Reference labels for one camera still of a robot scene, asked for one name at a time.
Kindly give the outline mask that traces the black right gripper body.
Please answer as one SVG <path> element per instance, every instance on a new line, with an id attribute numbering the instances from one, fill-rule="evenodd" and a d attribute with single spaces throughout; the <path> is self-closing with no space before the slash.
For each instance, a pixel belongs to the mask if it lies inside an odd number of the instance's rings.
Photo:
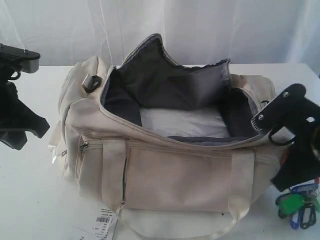
<path id="1" fill-rule="evenodd" d="M 320 174 L 320 122 L 307 122 L 290 147 L 288 161 L 294 175 Z"/>

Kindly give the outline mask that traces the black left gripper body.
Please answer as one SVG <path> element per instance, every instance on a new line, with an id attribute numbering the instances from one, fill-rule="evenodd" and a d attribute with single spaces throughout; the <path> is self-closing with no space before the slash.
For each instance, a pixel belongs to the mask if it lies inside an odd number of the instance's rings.
<path id="1" fill-rule="evenodd" d="M 27 142 L 19 122 L 20 100 L 12 82 L 0 85 L 0 141 L 14 150 L 21 150 Z"/>

